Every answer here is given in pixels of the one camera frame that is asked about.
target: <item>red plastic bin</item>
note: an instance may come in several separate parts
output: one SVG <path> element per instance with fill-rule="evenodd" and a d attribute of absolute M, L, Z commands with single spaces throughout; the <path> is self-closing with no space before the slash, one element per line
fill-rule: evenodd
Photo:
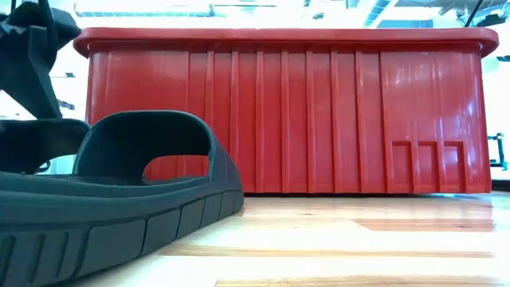
<path fill-rule="evenodd" d="M 481 193 L 491 177 L 481 58 L 490 29 L 85 29 L 87 121 L 203 118 L 246 192 Z M 152 178 L 202 174 L 196 158 Z"/>

